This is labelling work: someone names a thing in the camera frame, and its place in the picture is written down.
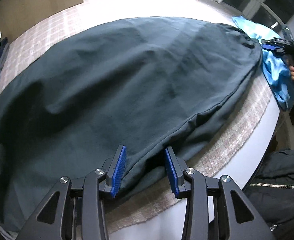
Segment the blue shiny shirt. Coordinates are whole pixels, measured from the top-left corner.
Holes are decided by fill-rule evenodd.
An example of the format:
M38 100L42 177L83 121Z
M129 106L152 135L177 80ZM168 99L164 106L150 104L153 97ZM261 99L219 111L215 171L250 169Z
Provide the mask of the blue shiny shirt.
M242 16L233 17L232 20L239 29L243 30L249 37L257 39L259 42L280 37L269 27L254 23ZM294 81L291 79L290 70L281 57L274 56L273 53L268 50L263 49L262 52L263 62L261 68L264 77L279 107L283 111L288 111L294 105Z

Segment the dark grey trousers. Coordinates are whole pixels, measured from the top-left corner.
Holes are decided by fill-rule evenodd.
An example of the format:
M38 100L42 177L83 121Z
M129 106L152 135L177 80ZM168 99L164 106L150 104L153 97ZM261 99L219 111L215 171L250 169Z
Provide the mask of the dark grey trousers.
M144 17L105 23L46 51L0 94L0 225L19 232L61 176L127 162L114 209L190 160L233 113L261 65L231 25Z

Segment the black jacket with zipper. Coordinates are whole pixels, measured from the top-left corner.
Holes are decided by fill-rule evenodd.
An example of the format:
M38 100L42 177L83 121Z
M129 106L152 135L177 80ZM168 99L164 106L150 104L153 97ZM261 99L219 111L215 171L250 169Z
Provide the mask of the black jacket with zipper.
M294 150L266 154L243 191L276 239L294 239Z

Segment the plaid pink table cloth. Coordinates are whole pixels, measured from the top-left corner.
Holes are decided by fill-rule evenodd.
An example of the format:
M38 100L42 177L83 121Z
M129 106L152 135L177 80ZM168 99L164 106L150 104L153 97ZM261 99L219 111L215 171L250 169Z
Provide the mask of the plaid pink table cloth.
M43 55L52 45L90 27L122 18L181 16L213 23L232 24L236 10L214 0L95 0L54 14L16 38L1 73L0 90ZM228 123L192 160L205 175L230 175L243 187L261 161L274 133L278 105L261 71L257 71ZM186 203L174 200L167 179L162 179L107 215L112 239L178 239Z

